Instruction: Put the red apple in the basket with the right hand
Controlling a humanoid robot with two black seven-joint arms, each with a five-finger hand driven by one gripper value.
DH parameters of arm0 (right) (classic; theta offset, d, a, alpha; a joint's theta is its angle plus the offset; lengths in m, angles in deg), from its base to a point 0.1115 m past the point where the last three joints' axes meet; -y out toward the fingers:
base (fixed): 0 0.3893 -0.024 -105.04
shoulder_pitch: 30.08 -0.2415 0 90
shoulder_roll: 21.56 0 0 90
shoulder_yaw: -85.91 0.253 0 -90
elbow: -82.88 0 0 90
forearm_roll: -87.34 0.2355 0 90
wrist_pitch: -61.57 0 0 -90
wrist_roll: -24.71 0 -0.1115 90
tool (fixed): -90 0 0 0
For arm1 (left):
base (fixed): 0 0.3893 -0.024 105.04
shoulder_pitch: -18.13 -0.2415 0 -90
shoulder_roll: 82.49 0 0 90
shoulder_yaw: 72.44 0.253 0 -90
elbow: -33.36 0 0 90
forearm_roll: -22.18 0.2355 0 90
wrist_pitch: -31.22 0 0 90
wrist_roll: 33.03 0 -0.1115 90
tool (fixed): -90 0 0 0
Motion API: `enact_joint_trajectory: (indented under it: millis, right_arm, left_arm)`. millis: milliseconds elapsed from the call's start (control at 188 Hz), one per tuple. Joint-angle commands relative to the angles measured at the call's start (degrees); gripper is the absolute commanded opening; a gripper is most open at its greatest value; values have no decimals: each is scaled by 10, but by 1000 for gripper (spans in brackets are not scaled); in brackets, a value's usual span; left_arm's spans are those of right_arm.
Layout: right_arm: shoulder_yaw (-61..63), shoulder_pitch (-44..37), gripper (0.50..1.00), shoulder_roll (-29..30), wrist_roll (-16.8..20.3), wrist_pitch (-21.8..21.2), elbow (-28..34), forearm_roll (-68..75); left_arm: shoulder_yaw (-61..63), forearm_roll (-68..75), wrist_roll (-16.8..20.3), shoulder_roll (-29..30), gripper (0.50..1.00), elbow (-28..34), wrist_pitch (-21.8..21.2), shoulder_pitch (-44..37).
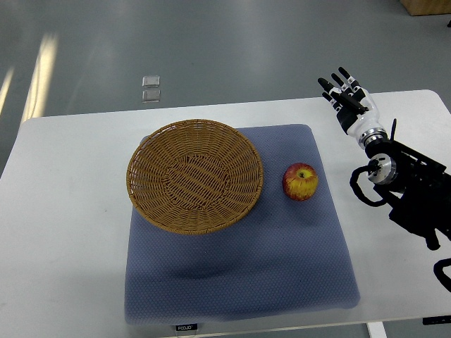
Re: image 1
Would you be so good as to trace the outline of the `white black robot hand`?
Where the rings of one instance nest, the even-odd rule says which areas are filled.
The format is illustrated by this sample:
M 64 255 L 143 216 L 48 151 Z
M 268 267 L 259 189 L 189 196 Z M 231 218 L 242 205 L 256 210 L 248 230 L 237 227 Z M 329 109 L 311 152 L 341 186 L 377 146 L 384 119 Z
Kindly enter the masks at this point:
M 372 96 L 344 68 L 338 68 L 338 72 L 331 75 L 333 82 L 320 77 L 318 83 L 342 130 L 355 138 L 362 149 L 387 140 L 388 134 L 379 123 L 380 113 Z

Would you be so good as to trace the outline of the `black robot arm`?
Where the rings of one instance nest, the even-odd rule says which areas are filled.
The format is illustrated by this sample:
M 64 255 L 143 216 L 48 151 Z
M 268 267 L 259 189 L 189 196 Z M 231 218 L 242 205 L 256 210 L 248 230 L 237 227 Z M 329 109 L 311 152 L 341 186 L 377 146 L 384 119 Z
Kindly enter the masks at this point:
M 372 207 L 391 207 L 388 217 L 406 231 L 425 239 L 432 251 L 440 248 L 436 232 L 450 238 L 450 174 L 446 167 L 375 130 L 364 138 L 367 165 L 352 172 L 354 195 Z

